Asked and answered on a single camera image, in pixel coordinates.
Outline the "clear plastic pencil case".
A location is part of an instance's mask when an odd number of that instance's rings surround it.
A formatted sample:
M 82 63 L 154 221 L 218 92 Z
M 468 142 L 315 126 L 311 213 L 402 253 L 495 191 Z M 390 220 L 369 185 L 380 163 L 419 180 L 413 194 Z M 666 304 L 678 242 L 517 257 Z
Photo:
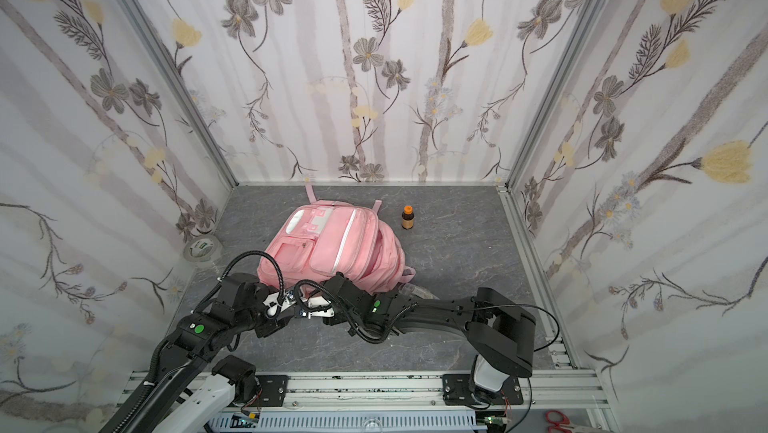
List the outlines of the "clear plastic pencil case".
M 404 295 L 413 296 L 420 299 L 438 300 L 438 297 L 428 289 L 411 283 L 401 283 L 399 291 Z

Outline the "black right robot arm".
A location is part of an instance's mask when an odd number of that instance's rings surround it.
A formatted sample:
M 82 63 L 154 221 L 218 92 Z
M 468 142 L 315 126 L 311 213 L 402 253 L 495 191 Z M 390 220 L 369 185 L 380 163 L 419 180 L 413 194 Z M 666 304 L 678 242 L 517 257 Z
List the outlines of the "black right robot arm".
M 345 324 L 351 336 L 368 344 L 423 331 L 464 337 L 476 351 L 469 389 L 481 400 L 499 394 L 510 378 L 531 379 L 534 354 L 548 347 L 535 344 L 533 312 L 543 309 L 514 302 L 488 287 L 454 300 L 421 298 L 400 289 L 372 294 L 338 273 L 323 283 L 300 280 L 292 294 L 302 312 L 332 312 L 329 324 Z

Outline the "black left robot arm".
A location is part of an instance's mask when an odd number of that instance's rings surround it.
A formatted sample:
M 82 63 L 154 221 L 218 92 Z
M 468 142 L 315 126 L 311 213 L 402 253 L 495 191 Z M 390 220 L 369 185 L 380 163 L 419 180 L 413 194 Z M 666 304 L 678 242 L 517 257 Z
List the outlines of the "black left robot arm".
M 142 383 L 101 428 L 103 432 L 150 432 L 169 413 L 177 398 L 222 349 L 234 351 L 242 334 L 270 336 L 289 323 L 283 305 L 286 286 L 281 271 L 272 288 L 232 269 L 243 259 L 275 259 L 258 250 L 236 256 L 192 312 L 160 341 Z

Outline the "pink student backpack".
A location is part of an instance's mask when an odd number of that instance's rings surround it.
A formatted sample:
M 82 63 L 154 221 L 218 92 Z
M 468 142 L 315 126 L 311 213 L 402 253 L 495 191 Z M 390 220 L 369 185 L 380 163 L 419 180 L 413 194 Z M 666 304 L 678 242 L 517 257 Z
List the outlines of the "pink student backpack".
M 399 239 L 379 219 L 380 200 L 368 208 L 319 200 L 310 185 L 306 192 L 309 203 L 293 212 L 267 247 L 274 261 L 259 262 L 262 283 L 289 288 L 341 273 L 365 292 L 382 293 L 413 280 Z

